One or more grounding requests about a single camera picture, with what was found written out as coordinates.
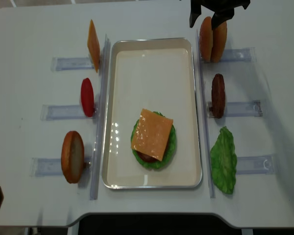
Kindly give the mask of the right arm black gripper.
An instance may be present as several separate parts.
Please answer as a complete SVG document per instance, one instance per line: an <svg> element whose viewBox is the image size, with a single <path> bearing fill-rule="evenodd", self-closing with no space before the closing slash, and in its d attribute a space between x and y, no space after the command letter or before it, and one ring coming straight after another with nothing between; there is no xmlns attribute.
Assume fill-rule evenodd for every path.
<svg viewBox="0 0 294 235"><path fill-rule="evenodd" d="M202 6L214 12L211 25L212 29L215 29L223 22L233 18L234 8L242 6L243 9L247 9L249 4L249 0L192 0L189 26L193 28L197 18L201 15Z"/></svg>

